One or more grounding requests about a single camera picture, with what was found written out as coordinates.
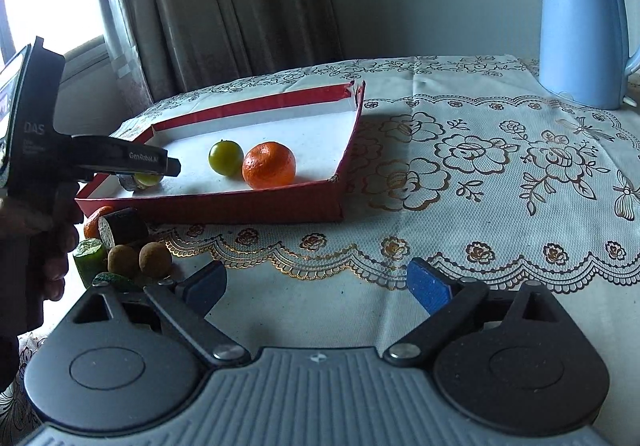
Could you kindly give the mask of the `person left hand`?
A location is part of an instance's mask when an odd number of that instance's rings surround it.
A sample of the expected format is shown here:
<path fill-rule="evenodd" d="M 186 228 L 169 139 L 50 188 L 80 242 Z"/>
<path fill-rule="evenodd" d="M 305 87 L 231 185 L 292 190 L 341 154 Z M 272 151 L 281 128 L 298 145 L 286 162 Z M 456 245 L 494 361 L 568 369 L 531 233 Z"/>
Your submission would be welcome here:
<path fill-rule="evenodd" d="M 18 237 L 42 237 L 40 276 L 43 299 L 58 302 L 65 290 L 68 257 L 79 244 L 76 226 L 84 220 L 74 199 L 56 202 L 54 217 L 43 214 L 30 204 L 9 197 L 1 199 L 1 240 Z"/>

